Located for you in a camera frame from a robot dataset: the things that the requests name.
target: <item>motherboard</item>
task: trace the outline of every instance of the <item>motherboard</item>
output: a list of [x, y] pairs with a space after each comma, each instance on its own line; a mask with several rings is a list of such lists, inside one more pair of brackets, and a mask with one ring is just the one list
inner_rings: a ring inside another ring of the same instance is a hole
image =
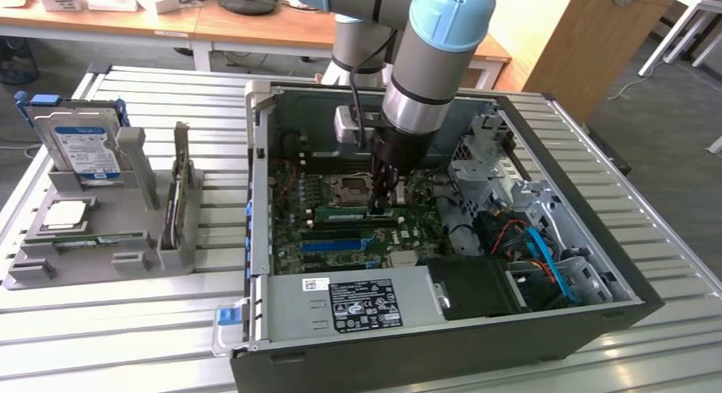
[[322, 173], [273, 161], [273, 274], [414, 266], [444, 254], [432, 173], [399, 178], [390, 206], [371, 215], [368, 173]]

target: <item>orange wire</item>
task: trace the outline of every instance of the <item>orange wire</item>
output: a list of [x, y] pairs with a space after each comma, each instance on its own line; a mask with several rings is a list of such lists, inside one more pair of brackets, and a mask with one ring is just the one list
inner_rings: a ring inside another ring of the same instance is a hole
[[543, 270], [543, 273], [546, 273], [546, 275], [551, 279], [551, 283], [556, 283], [556, 279], [554, 279], [554, 275], [551, 274], [551, 271], [547, 265], [544, 265], [542, 262], [539, 262], [535, 259], [527, 260], [527, 262], [530, 262], [534, 266], [538, 266]]
[[504, 227], [503, 227], [502, 230], [500, 230], [499, 238], [496, 238], [496, 243], [494, 243], [494, 248], [492, 248], [492, 251], [491, 251], [491, 255], [494, 255], [494, 253], [496, 252], [496, 248], [499, 247], [500, 240], [502, 240], [502, 238], [504, 237], [504, 233], [507, 233], [508, 226], [511, 226], [511, 224], [512, 224], [514, 222], [519, 222], [519, 223], [522, 223], [524, 226], [528, 225], [528, 223], [527, 223], [524, 220], [508, 220], [508, 221], [507, 221], [507, 224], [504, 225]]

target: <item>desk lamp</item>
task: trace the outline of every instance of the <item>desk lamp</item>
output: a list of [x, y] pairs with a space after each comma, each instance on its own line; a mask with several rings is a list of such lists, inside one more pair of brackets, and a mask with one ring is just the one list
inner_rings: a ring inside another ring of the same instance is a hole
[[241, 15], [263, 15], [275, 9], [273, 0], [217, 0], [228, 11]]

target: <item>floor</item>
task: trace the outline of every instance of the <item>floor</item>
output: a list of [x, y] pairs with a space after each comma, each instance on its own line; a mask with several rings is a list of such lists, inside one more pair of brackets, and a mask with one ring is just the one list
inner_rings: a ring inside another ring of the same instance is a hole
[[[644, 43], [628, 68], [608, 90], [638, 79], [636, 71], [656, 43]], [[193, 60], [165, 48], [92, 44], [68, 41], [32, 41], [40, 67], [40, 79], [17, 87], [4, 86], [0, 94], [1, 139], [32, 140], [33, 133], [12, 107], [16, 90], [29, 93], [56, 93], [69, 96], [83, 77], [87, 65], [107, 62], [147, 68], [191, 70]], [[297, 57], [215, 52], [212, 68], [216, 72], [312, 76], [323, 73], [327, 61], [303, 63]], [[711, 82], [718, 90], [722, 83], [711, 81], [702, 72], [699, 79]], [[711, 270], [722, 277], [722, 159], [703, 150], [722, 135], [722, 104], [719, 93], [678, 65], [662, 65], [654, 76], [634, 85], [614, 101], [604, 101], [588, 124], [608, 145], [631, 164], [628, 176], [671, 227], [702, 257]], [[29, 164], [23, 151], [0, 150], [0, 205], [8, 199]]]

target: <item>power supply label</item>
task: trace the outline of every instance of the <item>power supply label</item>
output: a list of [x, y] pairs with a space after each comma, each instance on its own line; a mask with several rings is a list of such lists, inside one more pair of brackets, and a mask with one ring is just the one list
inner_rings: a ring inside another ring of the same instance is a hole
[[334, 329], [340, 333], [404, 325], [391, 279], [328, 285]]
[[76, 173], [89, 179], [120, 175], [115, 154], [105, 148], [108, 135], [101, 127], [55, 127], [60, 147]]

